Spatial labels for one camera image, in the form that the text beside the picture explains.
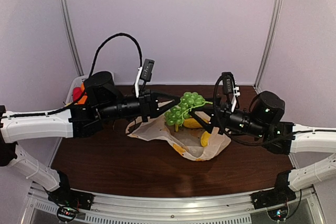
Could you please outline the yellow toy banana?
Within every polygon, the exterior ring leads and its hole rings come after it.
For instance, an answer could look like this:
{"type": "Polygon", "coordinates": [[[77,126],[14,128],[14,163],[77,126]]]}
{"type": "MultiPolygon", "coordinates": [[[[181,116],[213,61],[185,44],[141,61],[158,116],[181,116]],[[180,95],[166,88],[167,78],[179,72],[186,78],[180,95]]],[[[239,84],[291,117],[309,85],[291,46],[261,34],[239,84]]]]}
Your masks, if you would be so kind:
{"type": "Polygon", "coordinates": [[[179,131],[180,127],[185,127],[188,129],[200,129],[202,128],[201,124],[199,122],[197,122],[194,118],[188,118],[185,119],[184,122],[182,124],[176,124],[175,125],[175,132],[179,131]]]}

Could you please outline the large yellow toy lemon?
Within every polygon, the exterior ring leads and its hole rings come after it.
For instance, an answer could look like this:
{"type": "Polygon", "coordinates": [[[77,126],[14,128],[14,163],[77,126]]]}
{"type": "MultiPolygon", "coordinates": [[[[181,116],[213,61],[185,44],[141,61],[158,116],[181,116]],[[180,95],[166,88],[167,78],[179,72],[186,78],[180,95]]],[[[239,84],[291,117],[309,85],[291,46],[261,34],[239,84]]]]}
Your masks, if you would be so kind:
{"type": "Polygon", "coordinates": [[[201,146],[207,147],[210,138],[211,138],[211,133],[208,133],[207,131],[205,131],[200,138],[201,146]]]}

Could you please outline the green toy grape bunch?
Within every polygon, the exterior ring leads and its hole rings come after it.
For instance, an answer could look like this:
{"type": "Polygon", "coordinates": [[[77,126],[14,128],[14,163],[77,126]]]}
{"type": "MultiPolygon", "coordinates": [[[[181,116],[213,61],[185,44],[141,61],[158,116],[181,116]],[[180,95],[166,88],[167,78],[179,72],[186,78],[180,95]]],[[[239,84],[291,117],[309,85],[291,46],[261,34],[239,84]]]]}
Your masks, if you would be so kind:
{"type": "Polygon", "coordinates": [[[178,105],[172,107],[164,114],[167,126],[180,125],[185,119],[192,118],[190,112],[193,109],[206,104],[212,104],[212,102],[206,101],[205,98],[197,92],[185,92],[180,99],[181,101],[178,105]]]}

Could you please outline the cream printed plastic bag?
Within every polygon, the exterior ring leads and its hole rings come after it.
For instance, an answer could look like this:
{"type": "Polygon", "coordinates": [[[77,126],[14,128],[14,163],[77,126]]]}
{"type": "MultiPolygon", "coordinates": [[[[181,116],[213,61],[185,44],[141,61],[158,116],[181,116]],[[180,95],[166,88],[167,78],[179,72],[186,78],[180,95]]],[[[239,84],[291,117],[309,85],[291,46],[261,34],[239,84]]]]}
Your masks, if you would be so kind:
{"type": "Polygon", "coordinates": [[[173,126],[166,125],[163,115],[156,119],[149,119],[145,123],[138,117],[127,126],[125,133],[129,137],[144,141],[166,141],[182,157],[191,161],[210,160],[231,143],[229,137],[218,134],[218,128],[214,128],[208,146],[202,147],[200,138],[205,132],[203,128],[188,129],[180,127],[178,132],[175,132],[174,128],[173,126]]]}

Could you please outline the orange toy fruit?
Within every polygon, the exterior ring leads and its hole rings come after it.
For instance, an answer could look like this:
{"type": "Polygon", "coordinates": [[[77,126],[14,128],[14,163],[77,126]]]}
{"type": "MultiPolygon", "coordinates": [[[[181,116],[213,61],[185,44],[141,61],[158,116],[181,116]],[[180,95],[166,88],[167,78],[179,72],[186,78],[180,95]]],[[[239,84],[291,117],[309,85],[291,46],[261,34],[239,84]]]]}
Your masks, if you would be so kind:
{"type": "Polygon", "coordinates": [[[87,94],[85,93],[85,85],[84,82],[81,84],[80,86],[80,91],[82,94],[81,99],[78,101],[78,104],[85,104],[86,100],[87,100],[87,94]]]}

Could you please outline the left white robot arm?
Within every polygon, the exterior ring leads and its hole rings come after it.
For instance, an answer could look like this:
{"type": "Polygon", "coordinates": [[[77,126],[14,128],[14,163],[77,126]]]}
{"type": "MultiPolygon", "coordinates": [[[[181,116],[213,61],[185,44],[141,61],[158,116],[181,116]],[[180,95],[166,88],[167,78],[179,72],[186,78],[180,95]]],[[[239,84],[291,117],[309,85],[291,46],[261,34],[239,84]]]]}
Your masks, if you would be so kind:
{"type": "Polygon", "coordinates": [[[112,74],[101,71],[84,81],[84,104],[71,103],[55,111],[15,113],[1,106],[1,166],[17,168],[27,179],[40,184],[52,200],[71,205],[75,192],[66,174],[42,165],[18,144],[20,140],[46,137],[86,138],[118,119],[143,122],[158,118],[180,102],[179,97],[144,90],[123,95],[112,74]]]}

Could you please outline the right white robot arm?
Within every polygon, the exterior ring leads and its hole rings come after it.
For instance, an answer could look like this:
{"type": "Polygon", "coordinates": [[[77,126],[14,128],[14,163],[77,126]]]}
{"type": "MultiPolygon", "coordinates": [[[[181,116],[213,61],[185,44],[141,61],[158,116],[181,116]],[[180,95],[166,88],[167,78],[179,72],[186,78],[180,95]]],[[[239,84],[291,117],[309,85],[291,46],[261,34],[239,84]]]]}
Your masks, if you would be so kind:
{"type": "Polygon", "coordinates": [[[190,112],[206,132],[218,129],[218,134],[244,146],[261,146],[281,155],[330,154],[312,165],[279,173],[272,189],[251,194],[255,209],[285,204],[295,200],[298,191],[335,177],[335,129],[283,122],[284,112],[284,100],[270,91],[256,95],[248,110],[237,109],[230,101],[221,103],[215,97],[213,105],[190,112]]]}

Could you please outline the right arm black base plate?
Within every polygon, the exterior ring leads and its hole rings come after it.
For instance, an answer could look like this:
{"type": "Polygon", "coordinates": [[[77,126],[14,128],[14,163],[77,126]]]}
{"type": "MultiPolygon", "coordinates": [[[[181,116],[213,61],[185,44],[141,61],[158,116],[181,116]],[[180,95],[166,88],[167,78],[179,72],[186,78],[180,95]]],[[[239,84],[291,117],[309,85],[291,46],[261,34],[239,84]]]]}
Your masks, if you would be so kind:
{"type": "Polygon", "coordinates": [[[290,188],[273,188],[250,195],[255,209],[272,207],[296,199],[296,193],[290,188]]]}

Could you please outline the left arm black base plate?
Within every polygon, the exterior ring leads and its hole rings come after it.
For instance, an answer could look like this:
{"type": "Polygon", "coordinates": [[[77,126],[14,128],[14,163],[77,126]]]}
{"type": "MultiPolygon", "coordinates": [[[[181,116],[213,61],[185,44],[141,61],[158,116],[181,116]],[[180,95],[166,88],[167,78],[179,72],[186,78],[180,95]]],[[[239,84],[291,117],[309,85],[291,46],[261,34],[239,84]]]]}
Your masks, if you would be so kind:
{"type": "Polygon", "coordinates": [[[94,195],[77,190],[63,190],[58,188],[55,191],[45,191],[48,195],[48,200],[54,202],[57,206],[67,206],[76,210],[90,210],[94,195]]]}

